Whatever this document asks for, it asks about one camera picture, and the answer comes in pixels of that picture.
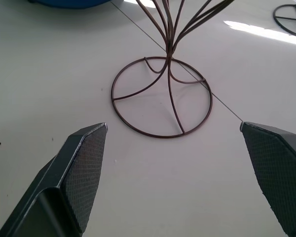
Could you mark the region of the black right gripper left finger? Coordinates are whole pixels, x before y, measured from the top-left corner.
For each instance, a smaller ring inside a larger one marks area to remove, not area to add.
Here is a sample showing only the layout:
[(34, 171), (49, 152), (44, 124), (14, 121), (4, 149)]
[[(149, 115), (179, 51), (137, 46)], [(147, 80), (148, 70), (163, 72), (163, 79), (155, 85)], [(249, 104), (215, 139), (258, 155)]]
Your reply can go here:
[(0, 237), (80, 237), (98, 190), (106, 123), (71, 134), (35, 176), (0, 229)]

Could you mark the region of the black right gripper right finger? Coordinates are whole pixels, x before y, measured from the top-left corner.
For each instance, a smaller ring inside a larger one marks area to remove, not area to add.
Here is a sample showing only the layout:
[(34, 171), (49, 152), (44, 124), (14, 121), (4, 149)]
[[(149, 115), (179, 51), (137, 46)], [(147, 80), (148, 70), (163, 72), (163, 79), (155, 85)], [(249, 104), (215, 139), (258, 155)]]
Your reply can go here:
[(285, 234), (296, 237), (296, 134), (251, 122), (240, 131), (263, 195)]

